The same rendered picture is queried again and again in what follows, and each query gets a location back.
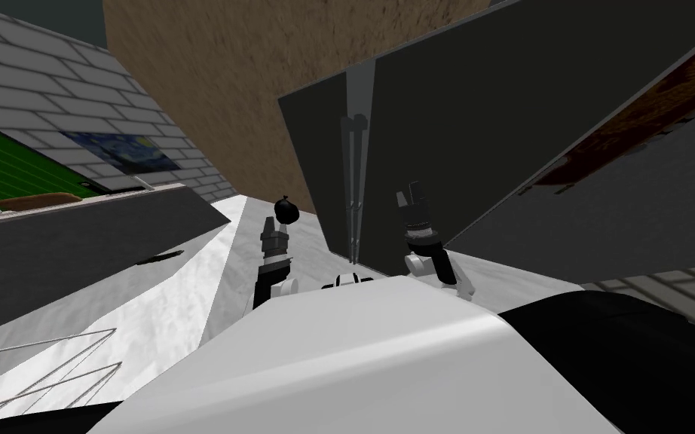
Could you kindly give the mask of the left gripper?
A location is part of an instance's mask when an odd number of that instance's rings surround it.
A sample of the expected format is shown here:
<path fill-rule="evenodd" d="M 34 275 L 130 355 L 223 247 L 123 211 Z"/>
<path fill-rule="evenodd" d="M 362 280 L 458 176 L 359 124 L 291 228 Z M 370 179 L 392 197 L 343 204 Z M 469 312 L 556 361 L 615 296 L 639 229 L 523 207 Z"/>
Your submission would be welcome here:
<path fill-rule="evenodd" d="M 274 263 L 288 259 L 289 236 L 286 232 L 276 231 L 276 218 L 266 217 L 260 234 L 264 263 Z"/>

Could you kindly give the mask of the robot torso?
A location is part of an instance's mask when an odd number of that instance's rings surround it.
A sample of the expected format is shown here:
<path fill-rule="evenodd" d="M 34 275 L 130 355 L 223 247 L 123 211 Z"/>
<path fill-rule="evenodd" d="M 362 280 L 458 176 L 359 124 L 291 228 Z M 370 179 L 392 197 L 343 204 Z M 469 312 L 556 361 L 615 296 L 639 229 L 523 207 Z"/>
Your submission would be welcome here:
<path fill-rule="evenodd" d="M 620 434 L 503 319 L 409 277 L 272 298 L 88 434 Z"/>

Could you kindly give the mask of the green window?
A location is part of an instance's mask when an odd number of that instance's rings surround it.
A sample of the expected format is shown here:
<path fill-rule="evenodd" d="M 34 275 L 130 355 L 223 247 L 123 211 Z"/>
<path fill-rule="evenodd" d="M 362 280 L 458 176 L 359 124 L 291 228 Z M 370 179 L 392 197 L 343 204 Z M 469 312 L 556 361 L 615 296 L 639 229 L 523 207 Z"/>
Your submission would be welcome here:
<path fill-rule="evenodd" d="M 0 132 L 0 200 L 57 192 L 89 198 L 108 190 Z"/>

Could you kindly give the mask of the blue night sky painting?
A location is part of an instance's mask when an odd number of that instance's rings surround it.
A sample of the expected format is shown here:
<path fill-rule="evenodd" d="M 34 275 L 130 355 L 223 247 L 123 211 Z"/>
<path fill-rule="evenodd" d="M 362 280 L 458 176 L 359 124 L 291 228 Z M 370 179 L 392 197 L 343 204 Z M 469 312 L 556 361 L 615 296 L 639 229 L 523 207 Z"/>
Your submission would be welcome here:
<path fill-rule="evenodd" d="M 66 131 L 60 133 L 125 175 L 137 176 L 181 169 L 145 136 Z"/>

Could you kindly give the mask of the black round fruit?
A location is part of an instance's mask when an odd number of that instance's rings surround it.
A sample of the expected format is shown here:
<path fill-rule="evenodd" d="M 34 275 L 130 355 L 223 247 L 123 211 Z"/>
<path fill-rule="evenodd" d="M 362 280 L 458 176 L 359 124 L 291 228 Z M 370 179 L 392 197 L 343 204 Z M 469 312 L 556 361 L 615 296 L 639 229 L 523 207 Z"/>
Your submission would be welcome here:
<path fill-rule="evenodd" d="M 291 225 L 300 218 L 300 209 L 289 202 L 287 195 L 274 204 L 274 216 L 282 225 Z"/>

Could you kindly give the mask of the brown bread loaf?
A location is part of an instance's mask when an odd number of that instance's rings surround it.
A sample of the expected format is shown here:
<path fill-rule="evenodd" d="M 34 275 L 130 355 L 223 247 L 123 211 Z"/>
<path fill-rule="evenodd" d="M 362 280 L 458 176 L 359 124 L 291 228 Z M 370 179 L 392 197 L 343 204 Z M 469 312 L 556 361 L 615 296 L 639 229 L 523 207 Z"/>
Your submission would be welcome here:
<path fill-rule="evenodd" d="M 24 197 L 12 197 L 0 200 L 3 211 L 22 212 L 32 209 L 43 209 L 68 203 L 79 203 L 82 198 L 66 192 L 36 194 Z"/>

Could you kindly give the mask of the dark grey counter cabinet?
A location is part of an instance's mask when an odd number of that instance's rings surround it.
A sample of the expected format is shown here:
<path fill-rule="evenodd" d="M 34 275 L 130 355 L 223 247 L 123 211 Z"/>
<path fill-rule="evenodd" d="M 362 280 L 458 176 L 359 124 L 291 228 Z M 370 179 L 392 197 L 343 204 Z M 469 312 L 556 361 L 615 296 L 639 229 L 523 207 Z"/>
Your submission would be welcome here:
<path fill-rule="evenodd" d="M 227 222 L 178 184 L 1 215 L 0 326 Z"/>

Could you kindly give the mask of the dark grey cabinet, brown strip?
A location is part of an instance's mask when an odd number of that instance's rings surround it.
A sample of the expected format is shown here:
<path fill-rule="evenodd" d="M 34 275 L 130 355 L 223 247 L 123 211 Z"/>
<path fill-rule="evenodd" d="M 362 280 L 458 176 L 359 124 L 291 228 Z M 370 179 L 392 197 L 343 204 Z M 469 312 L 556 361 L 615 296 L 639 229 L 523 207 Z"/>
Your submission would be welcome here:
<path fill-rule="evenodd" d="M 695 54 L 448 248 L 571 283 L 695 267 Z"/>

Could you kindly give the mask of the wide dark fridge door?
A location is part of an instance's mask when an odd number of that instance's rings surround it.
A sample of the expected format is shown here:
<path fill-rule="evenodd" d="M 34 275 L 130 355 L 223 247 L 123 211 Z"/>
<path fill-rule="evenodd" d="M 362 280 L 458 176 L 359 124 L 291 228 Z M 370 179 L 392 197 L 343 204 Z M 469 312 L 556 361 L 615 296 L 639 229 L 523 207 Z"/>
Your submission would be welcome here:
<path fill-rule="evenodd" d="M 374 59 L 358 259 L 400 274 L 396 193 L 442 242 L 695 49 L 695 0 L 503 0 Z"/>

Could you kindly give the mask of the narrow dark fridge door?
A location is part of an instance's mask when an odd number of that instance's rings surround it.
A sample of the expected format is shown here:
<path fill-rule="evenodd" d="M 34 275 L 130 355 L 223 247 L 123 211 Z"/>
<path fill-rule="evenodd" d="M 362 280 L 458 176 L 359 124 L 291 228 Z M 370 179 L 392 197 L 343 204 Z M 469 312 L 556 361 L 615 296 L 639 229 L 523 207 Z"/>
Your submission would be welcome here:
<path fill-rule="evenodd" d="M 330 252 L 349 256 L 341 120 L 348 115 L 346 74 L 278 99 L 290 141 Z"/>

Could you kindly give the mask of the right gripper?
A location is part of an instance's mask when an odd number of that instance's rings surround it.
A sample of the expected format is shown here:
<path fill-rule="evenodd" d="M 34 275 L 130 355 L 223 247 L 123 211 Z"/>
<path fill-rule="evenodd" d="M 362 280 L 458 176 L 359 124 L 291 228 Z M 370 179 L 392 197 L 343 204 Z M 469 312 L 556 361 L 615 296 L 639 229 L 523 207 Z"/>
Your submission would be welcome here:
<path fill-rule="evenodd" d="M 401 210 L 405 229 L 408 232 L 431 231 L 429 204 L 426 202 L 426 195 L 421 182 L 410 183 L 410 197 L 412 203 L 409 202 L 403 191 L 396 193 L 396 200 Z"/>

